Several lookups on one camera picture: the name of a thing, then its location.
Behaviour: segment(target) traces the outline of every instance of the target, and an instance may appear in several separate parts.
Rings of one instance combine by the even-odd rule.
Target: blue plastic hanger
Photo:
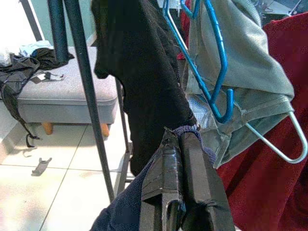
[[[218,52],[219,52],[219,57],[220,57],[220,63],[221,63],[221,70],[214,88],[214,91],[212,93],[212,95],[210,95],[210,93],[208,92],[205,83],[202,81],[201,76],[199,75],[196,66],[194,65],[192,59],[190,58],[189,54],[188,54],[188,49],[177,29],[177,27],[175,26],[173,19],[170,15],[169,12],[169,1],[170,0],[157,0],[158,4],[163,8],[163,15],[168,23],[168,25],[170,26],[173,34],[175,35],[175,38],[180,46],[180,49],[182,50],[186,60],[188,61],[191,70],[193,71],[193,73],[195,74],[195,77],[197,79],[197,82],[199,84],[200,89],[202,90],[203,94],[205,95],[205,98],[209,104],[209,106],[212,109],[212,112],[216,118],[216,120],[219,123],[226,123],[228,122],[228,120],[231,118],[232,116],[232,112],[233,112],[233,90],[232,89],[228,89],[227,90],[227,110],[226,110],[226,114],[224,116],[221,116],[216,105],[215,105],[215,100],[218,96],[219,90],[221,88],[222,82],[224,80],[224,77],[226,75],[227,72],[227,68],[228,68],[228,61],[227,61],[227,56],[226,56],[226,52],[224,49],[224,45],[223,45],[223,40],[222,40],[222,36],[220,33],[220,28],[219,28],[219,24],[216,18],[216,14],[214,11],[214,8],[210,2],[210,0],[204,0],[205,3],[205,7],[206,10],[208,12],[213,30],[214,30],[214,34],[215,34],[215,38],[216,38],[216,42],[217,42],[217,46],[218,46]],[[196,0],[193,12],[191,12],[185,5],[185,1],[186,0],[171,0],[173,3],[173,9],[174,6],[176,5],[174,2],[179,2],[180,1],[180,5],[182,7],[182,9],[185,11],[185,13],[191,18],[191,19],[195,19],[198,15],[199,9],[200,9],[200,0]],[[307,153],[308,153],[308,142],[307,139],[305,137],[305,134],[301,128],[301,126],[299,125],[297,118],[295,117],[293,112],[289,112],[289,117],[291,118],[291,121],[296,129],[297,134],[299,135],[299,138],[302,142],[302,153],[301,155],[296,158],[296,159],[291,159],[289,158],[287,155],[285,155],[283,152],[281,152],[278,148],[276,148],[269,140],[267,140],[264,136],[262,136],[255,128],[253,128],[249,123],[245,124],[246,127],[251,130],[258,138],[260,138],[268,147],[270,147],[275,153],[277,153],[282,159],[284,159],[286,162],[290,163],[290,164],[297,164],[300,163],[301,161],[303,161],[306,157],[307,157]]]
[[[177,27],[174,24],[174,21],[170,15],[170,11],[169,11],[169,1],[170,0],[164,0],[164,4],[163,4],[163,15],[164,18],[166,19],[169,27],[171,28],[179,46],[180,49],[182,50],[189,66],[191,67],[191,70],[193,71],[195,78],[198,82],[199,88],[202,90],[209,106],[212,109],[213,115],[215,117],[215,119],[219,122],[219,123],[226,123],[230,120],[230,118],[232,117],[232,113],[233,113],[233,90],[232,89],[228,89],[227,90],[227,107],[226,107],[226,113],[224,116],[222,116],[215,104],[215,101],[217,99],[217,96],[219,94],[219,90],[221,88],[221,85],[223,83],[223,80],[226,76],[226,72],[228,69],[228,61],[227,61],[227,55],[225,52],[225,48],[223,45],[223,39],[220,33],[220,28],[219,28],[219,24],[216,18],[216,14],[214,11],[214,8],[210,2],[210,0],[204,0],[205,3],[205,7],[206,10],[208,12],[213,30],[214,30],[214,34],[215,34],[215,38],[216,38],[216,42],[217,42],[217,46],[218,46],[218,52],[219,52],[219,57],[220,57],[220,63],[221,63],[221,69],[219,72],[219,76],[217,78],[217,82],[215,84],[214,87],[214,91],[212,93],[212,95],[209,93],[209,91],[206,88],[205,83],[202,81],[202,78],[197,70],[196,65],[193,63],[191,57],[188,54],[188,49],[185,45],[185,42],[183,41]],[[185,0],[180,0],[180,4],[183,8],[183,10],[186,12],[186,14],[191,18],[191,19],[195,19],[198,15],[199,9],[200,9],[200,0],[196,0],[196,4],[194,7],[194,11],[193,13],[185,6]]]

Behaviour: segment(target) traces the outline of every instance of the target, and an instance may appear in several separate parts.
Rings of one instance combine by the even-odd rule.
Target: hook
[[[223,45],[223,39],[222,39],[222,35],[220,33],[220,28],[219,28],[219,24],[215,15],[215,11],[214,8],[210,2],[210,0],[205,0],[205,7],[206,10],[208,12],[213,30],[214,30],[214,34],[215,34],[215,38],[216,38],[216,42],[217,42],[217,46],[218,46],[218,52],[219,52],[219,58],[220,58],[220,64],[221,64],[221,69],[219,72],[219,76],[217,78],[214,90],[212,95],[208,92],[207,87],[205,85],[205,83],[203,82],[196,65],[193,63],[192,59],[190,58],[189,54],[188,54],[188,49],[185,45],[185,42],[183,41],[177,27],[174,24],[174,21],[170,15],[170,11],[169,11],[169,1],[170,0],[165,0],[164,1],[164,6],[163,6],[163,15],[164,18],[167,21],[167,24],[169,25],[169,27],[171,28],[171,31],[173,32],[173,34],[175,35],[175,38],[179,44],[180,49],[182,50],[192,72],[195,75],[195,78],[198,82],[199,88],[202,90],[209,106],[212,109],[213,115],[216,118],[216,120],[219,123],[226,123],[230,120],[230,118],[232,117],[232,113],[233,113],[233,90],[232,89],[228,89],[226,92],[226,97],[227,97],[227,105],[226,105],[226,112],[225,115],[222,116],[215,104],[215,101],[217,99],[217,96],[219,94],[221,85],[223,83],[223,80],[226,76],[226,72],[227,72],[227,68],[228,68],[228,61],[227,61],[227,55],[226,55],[226,51],[224,49],[224,45]],[[181,6],[184,9],[184,11],[188,14],[188,16],[192,19],[196,18],[196,16],[198,15],[199,9],[200,9],[200,0],[196,0],[196,4],[194,7],[194,11],[193,13],[185,6],[185,2],[184,0],[181,0]]]

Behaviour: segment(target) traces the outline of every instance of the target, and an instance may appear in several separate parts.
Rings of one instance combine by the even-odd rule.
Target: black shirt
[[[124,86],[134,175],[158,148],[164,127],[194,125],[185,99],[171,32],[156,0],[93,0],[98,36],[95,73]]]

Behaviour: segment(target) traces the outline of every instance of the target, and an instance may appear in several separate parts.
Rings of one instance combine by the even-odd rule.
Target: red towel
[[[186,0],[185,5],[188,7],[188,9],[190,9],[191,0]],[[185,44],[188,48],[190,19],[183,10],[181,11],[181,14],[180,14],[180,20],[181,20],[181,27],[182,27],[182,30],[183,30],[184,36],[185,36],[183,39],[184,39]],[[177,55],[177,60],[184,60],[184,59],[185,59],[185,57],[184,57],[184,54],[182,52]]]
[[[269,53],[295,89],[292,106],[308,137],[308,13],[264,27]],[[265,136],[290,158],[302,145],[289,118]],[[257,141],[218,169],[235,224],[243,231],[308,231],[308,161],[292,165]]]

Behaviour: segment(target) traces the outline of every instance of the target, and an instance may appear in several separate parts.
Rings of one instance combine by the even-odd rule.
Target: upholstered footstool
[[[49,70],[53,75],[64,75],[64,80],[38,84],[29,81],[18,98],[22,118],[27,123],[42,123],[47,134],[52,134],[53,123],[91,123],[74,47],[69,47],[69,52],[74,59],[63,67]],[[93,70],[96,48],[88,47],[88,53]],[[116,117],[116,81],[112,76],[98,79],[93,71],[92,77],[103,134],[108,136],[107,124],[114,123]]]

